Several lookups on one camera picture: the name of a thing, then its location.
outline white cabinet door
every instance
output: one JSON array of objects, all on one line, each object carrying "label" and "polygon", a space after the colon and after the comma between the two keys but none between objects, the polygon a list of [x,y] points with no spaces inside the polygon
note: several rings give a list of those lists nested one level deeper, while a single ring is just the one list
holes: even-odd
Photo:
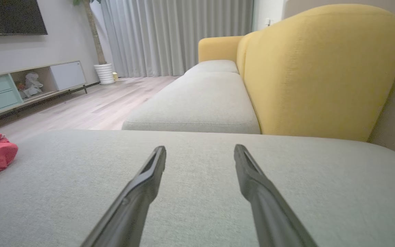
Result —
[{"label": "white cabinet door", "polygon": [[80,62],[53,65],[50,68],[59,91],[86,83]]}]

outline tv screen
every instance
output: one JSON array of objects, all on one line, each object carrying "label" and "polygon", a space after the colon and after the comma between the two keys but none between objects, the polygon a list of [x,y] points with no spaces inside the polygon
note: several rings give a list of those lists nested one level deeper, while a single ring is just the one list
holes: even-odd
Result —
[{"label": "tv screen", "polygon": [[0,0],[0,35],[47,34],[36,0]]}]

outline gray seat cushion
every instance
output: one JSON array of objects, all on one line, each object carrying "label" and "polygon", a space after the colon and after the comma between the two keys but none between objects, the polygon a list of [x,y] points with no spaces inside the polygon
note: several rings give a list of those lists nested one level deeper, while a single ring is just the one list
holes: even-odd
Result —
[{"label": "gray seat cushion", "polygon": [[307,137],[56,131],[0,172],[0,247],[78,247],[158,145],[167,149],[141,246],[257,246],[233,149],[244,144],[320,247],[395,246],[395,152]]},{"label": "gray seat cushion", "polygon": [[231,60],[203,61],[193,66],[184,75],[200,74],[203,72],[233,72],[239,73],[237,65]]},{"label": "gray seat cushion", "polygon": [[240,75],[184,75],[135,109],[123,130],[260,133]]}]

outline tv stand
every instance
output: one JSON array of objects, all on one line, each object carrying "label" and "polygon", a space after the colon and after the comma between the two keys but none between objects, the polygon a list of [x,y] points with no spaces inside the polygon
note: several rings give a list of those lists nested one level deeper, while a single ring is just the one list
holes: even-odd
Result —
[{"label": "tv stand", "polygon": [[[21,97],[16,83],[25,83],[25,76],[35,72],[42,83],[41,93],[31,97]],[[18,112],[25,106],[39,103],[50,97],[72,91],[85,90],[86,80],[80,61],[50,64],[47,66],[5,72],[0,74],[0,116],[10,111]]]}]

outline sofa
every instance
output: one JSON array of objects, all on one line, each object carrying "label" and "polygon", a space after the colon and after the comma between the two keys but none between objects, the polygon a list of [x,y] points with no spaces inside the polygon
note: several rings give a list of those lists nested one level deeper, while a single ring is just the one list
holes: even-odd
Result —
[{"label": "sofa", "polygon": [[152,150],[166,167],[142,247],[258,246],[243,144],[319,247],[395,246],[395,152],[366,142],[173,131],[54,131],[0,172],[0,247],[79,247]]},{"label": "sofa", "polygon": [[246,36],[202,39],[199,64],[123,130],[367,141],[395,79],[395,16],[337,4]]}]

